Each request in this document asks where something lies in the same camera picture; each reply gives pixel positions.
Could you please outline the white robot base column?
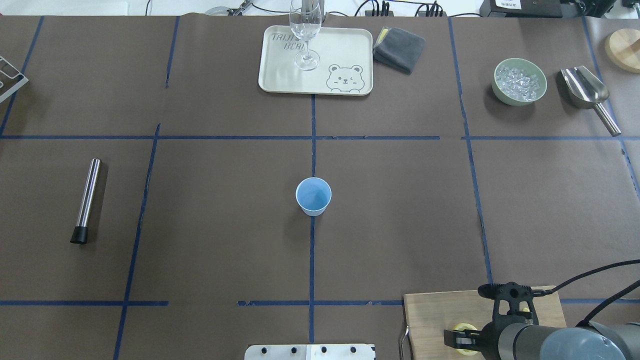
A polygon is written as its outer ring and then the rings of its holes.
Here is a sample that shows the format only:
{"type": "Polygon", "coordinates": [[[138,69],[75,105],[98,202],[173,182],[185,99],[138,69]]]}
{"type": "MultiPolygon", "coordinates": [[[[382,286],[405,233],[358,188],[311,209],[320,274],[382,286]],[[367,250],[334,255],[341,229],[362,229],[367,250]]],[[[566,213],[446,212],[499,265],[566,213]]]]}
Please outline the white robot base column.
{"type": "Polygon", "coordinates": [[[245,360],[375,360],[375,346],[365,343],[254,344],[245,360]]]}

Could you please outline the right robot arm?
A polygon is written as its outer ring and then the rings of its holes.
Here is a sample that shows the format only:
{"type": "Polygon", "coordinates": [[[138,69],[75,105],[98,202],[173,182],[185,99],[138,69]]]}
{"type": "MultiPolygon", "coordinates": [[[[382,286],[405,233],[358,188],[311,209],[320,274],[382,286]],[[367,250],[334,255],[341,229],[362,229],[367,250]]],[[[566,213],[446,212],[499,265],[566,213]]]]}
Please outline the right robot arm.
{"type": "Polygon", "coordinates": [[[482,330],[443,331],[443,342],[481,353],[486,360],[637,360],[639,324],[606,326],[591,319],[577,326],[542,326],[533,299],[549,294],[516,282],[484,284],[478,294],[493,300],[492,320],[482,330]]]}

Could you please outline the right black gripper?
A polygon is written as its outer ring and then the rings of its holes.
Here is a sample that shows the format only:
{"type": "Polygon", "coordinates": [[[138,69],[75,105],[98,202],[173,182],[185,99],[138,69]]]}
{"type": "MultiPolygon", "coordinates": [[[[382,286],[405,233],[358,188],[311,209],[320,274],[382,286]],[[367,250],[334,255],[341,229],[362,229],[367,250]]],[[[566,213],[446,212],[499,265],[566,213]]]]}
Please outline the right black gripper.
{"type": "Polygon", "coordinates": [[[479,330],[444,329],[443,342],[453,349],[478,349],[478,340],[482,346],[496,346],[499,335],[512,324],[538,325],[538,315],[533,299],[540,291],[529,285],[516,282],[506,284],[483,284],[477,289],[485,299],[493,300],[492,321],[479,330]]]}

